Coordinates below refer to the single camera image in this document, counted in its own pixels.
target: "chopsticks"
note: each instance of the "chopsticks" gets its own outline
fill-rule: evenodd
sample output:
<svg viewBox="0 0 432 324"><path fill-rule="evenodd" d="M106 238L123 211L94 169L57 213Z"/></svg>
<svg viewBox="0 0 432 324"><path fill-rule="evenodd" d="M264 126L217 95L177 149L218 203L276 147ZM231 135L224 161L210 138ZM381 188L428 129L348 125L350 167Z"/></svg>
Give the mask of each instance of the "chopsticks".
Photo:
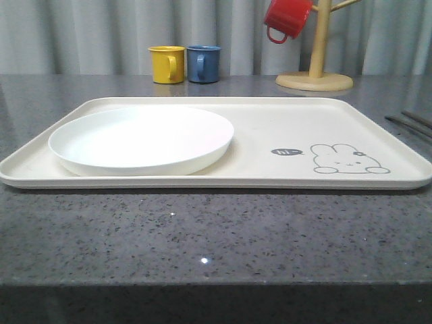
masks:
<svg viewBox="0 0 432 324"><path fill-rule="evenodd" d="M396 122L396 123L405 125L409 128L412 128L413 130L416 130L417 132L420 132L420 133L432 138L432 121L427 120L427 119L425 119L425 118L423 118L423 117L421 117L415 113L411 113L411 112L405 111L405 110L402 111L402 114L405 115L406 117L409 117L410 119L416 121L420 125L426 126L426 128L422 127L416 123L413 123L409 120L400 118L398 116L385 116L385 118L391 122Z"/></svg>

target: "blue cup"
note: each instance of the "blue cup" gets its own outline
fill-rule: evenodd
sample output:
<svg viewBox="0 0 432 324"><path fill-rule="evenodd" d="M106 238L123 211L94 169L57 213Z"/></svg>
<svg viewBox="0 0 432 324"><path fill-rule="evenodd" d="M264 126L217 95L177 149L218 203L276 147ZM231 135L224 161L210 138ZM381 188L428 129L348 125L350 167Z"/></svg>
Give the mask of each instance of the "blue cup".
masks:
<svg viewBox="0 0 432 324"><path fill-rule="evenodd" d="M219 46L188 47L188 80L196 83L219 81Z"/></svg>

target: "curtain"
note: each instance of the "curtain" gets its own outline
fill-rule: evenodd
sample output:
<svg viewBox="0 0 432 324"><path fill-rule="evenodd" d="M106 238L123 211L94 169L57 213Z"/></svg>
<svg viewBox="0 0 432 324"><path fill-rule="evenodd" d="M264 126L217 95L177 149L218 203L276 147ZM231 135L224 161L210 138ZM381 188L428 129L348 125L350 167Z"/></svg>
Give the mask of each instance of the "curtain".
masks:
<svg viewBox="0 0 432 324"><path fill-rule="evenodd" d="M196 44L221 46L223 76L307 70L317 14L311 12L299 37L277 45L263 24L269 4L0 0L0 73L151 74L150 46ZM430 74L431 17L432 0L362 0L334 11L325 71Z"/></svg>

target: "cup handle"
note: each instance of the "cup handle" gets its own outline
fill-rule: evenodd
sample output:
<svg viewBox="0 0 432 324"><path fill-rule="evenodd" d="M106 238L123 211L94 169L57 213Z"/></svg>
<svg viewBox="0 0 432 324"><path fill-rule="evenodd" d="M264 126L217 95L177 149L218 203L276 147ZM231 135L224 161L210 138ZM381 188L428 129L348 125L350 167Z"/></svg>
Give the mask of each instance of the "cup handle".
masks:
<svg viewBox="0 0 432 324"><path fill-rule="evenodd" d="M284 44L286 39L288 38L288 35L285 34L285 36L281 40L274 39L270 35L270 26L267 26L267 37L269 37L269 40L272 41L275 44Z"/></svg>
<svg viewBox="0 0 432 324"><path fill-rule="evenodd" d="M169 61L169 79L173 80L177 74L177 61L176 57L168 56Z"/></svg>
<svg viewBox="0 0 432 324"><path fill-rule="evenodd" d="M200 80L204 79L204 62L205 62L205 56L204 55L198 55L198 57L196 58L196 64L198 67L198 77Z"/></svg>

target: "plate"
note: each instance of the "plate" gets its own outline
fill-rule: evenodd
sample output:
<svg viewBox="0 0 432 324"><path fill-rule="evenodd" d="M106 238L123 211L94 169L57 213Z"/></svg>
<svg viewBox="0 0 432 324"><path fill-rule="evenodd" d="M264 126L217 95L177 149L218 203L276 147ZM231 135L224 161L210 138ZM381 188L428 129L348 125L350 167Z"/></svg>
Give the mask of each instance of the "plate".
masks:
<svg viewBox="0 0 432 324"><path fill-rule="evenodd" d="M48 145L79 176L180 176L216 162L233 135L231 122L216 113L154 105L72 120Z"/></svg>

